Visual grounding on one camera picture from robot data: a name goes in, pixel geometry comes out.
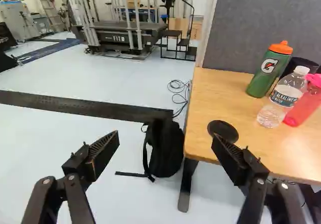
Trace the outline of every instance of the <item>black round object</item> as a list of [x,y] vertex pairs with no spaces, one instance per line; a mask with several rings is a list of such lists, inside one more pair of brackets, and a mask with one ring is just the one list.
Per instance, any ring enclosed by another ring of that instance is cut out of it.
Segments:
[[232,125],[222,120],[210,121],[207,125],[207,131],[210,136],[213,137],[214,134],[218,134],[231,144],[234,144],[239,139],[237,130]]

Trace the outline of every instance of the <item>black mat strip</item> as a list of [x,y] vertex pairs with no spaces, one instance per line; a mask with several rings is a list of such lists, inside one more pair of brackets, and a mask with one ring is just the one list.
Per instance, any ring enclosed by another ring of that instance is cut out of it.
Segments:
[[132,122],[173,117],[173,110],[0,90],[0,103]]
[[38,39],[31,39],[30,41],[33,42],[61,42],[61,39],[45,39],[45,38],[38,38]]

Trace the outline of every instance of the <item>water bottle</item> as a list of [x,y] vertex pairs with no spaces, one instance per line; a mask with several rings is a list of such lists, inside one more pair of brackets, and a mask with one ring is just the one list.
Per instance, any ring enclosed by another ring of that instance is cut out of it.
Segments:
[[250,96],[261,98],[270,90],[272,84],[281,75],[289,62],[293,49],[287,41],[272,44],[265,53],[260,67],[255,72],[246,93]]
[[257,115],[257,121],[261,125],[274,128],[283,121],[286,113],[306,91],[305,76],[309,71],[307,67],[297,66],[293,73],[277,83],[269,96],[271,103],[265,105]]

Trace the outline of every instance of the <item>black backpack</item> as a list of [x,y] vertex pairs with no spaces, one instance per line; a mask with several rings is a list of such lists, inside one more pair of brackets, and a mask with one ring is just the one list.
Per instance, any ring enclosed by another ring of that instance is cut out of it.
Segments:
[[[170,177],[179,171],[183,161],[184,133],[178,123],[170,120],[155,120],[145,123],[148,126],[143,144],[143,167],[145,174],[117,171],[116,175],[147,177],[152,182],[152,175],[164,178]],[[147,161],[146,145],[152,146],[150,161]]]

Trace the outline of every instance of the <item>bottle label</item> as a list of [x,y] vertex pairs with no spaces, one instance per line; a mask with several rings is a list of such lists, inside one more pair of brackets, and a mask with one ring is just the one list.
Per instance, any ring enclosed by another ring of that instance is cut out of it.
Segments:
[[293,107],[298,98],[284,95],[274,89],[270,94],[270,100],[283,107]]
[[262,72],[264,73],[273,72],[278,62],[279,60],[276,60],[276,59],[272,59],[272,58],[266,59],[261,65]]

